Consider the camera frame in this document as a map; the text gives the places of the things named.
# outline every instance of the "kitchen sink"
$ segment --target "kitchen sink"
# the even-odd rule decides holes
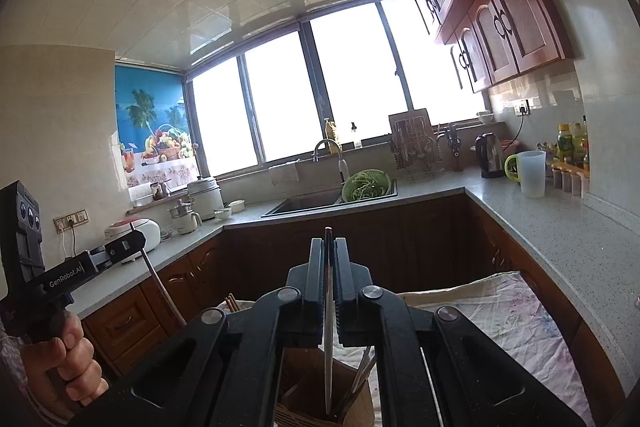
[[[393,180],[391,184],[391,192],[389,192],[385,196],[380,196],[379,198],[371,198],[369,200],[363,201],[354,201],[353,203],[342,201],[341,188],[335,188],[334,190],[323,190],[322,192],[314,192],[312,194],[303,194],[302,196],[293,196],[292,198],[287,198],[275,208],[272,208],[262,217],[280,216],[282,214],[293,214],[296,212],[302,212],[303,210],[316,210],[318,208],[328,208],[330,206],[339,206],[342,204],[362,204],[366,203],[366,201],[392,198],[398,195],[398,188],[396,186],[395,180]]]

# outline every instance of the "gray speckled countertop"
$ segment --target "gray speckled countertop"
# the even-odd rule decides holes
[[[369,203],[268,218],[260,216],[282,200],[249,204],[228,221],[206,221],[196,232],[172,237],[151,251],[149,258],[159,270],[223,229],[361,212],[461,192],[490,213],[567,295],[604,346],[629,393],[640,375],[640,311],[634,305],[634,296],[640,293],[640,237],[583,206],[580,198],[549,185],[544,198],[532,200],[506,178],[483,180],[477,168],[469,168],[398,180],[396,197]],[[76,290],[76,303],[69,309],[86,317],[147,277],[142,259],[111,267]]]

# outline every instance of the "rice cooker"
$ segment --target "rice cooker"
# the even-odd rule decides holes
[[[117,223],[113,223],[110,227],[107,227],[104,230],[104,237],[107,240],[107,243],[131,232],[130,223],[133,223],[135,229],[140,230],[140,232],[145,235],[145,251],[149,252],[160,244],[160,227],[158,227],[158,223],[151,219],[140,219],[137,217],[128,217],[127,219],[123,219],[122,221],[118,221]],[[129,257],[129,259],[139,257],[140,255],[141,254],[134,254]]]
[[[215,178],[198,176],[196,181],[187,185],[187,193],[193,201],[193,210],[200,214],[203,221],[215,217],[216,210],[225,208],[220,187]]]

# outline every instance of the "palm tree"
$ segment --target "palm tree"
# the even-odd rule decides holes
[[[180,111],[179,105],[172,105],[169,109],[165,110],[166,121],[176,129],[182,129],[184,126],[184,117]]]
[[[144,89],[134,89],[132,91],[133,98],[136,99],[136,105],[129,105],[127,112],[129,113],[129,119],[133,124],[133,127],[139,127],[140,129],[148,128],[149,133],[153,134],[154,131],[149,125],[150,121],[156,121],[158,115],[154,110],[154,97],[152,97]]]

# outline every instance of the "human hand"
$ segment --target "human hand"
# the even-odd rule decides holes
[[[49,412],[69,420],[74,412],[65,400],[89,405],[109,385],[102,378],[102,368],[94,360],[94,346],[84,337],[77,315],[68,314],[60,336],[62,339],[23,346],[20,354],[31,394]],[[66,382],[64,391],[57,390],[47,375],[53,368]]]

